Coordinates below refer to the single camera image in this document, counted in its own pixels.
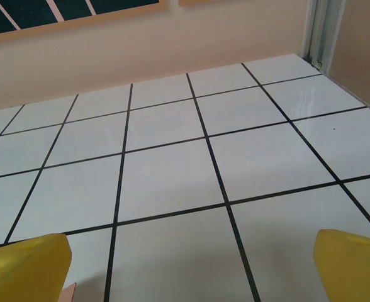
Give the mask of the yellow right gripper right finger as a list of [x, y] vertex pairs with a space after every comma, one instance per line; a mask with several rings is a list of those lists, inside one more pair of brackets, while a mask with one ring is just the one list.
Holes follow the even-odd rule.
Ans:
[[320, 230], [313, 257], [329, 302], [370, 302], [370, 238]]

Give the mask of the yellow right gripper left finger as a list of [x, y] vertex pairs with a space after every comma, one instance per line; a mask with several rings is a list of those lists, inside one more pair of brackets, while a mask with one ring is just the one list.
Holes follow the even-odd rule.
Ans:
[[0, 302], [58, 302], [71, 260], [63, 233], [0, 247]]

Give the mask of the pink paper box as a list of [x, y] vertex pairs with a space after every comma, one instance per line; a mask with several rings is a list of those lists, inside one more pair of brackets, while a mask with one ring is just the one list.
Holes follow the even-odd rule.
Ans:
[[61, 291], [58, 302], [72, 302], [76, 290], [76, 283], [71, 284]]

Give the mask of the aluminium frame post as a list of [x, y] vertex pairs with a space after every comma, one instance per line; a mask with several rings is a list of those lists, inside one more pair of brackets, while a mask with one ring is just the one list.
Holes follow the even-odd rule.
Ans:
[[345, 0], [308, 0], [301, 56], [329, 74]]

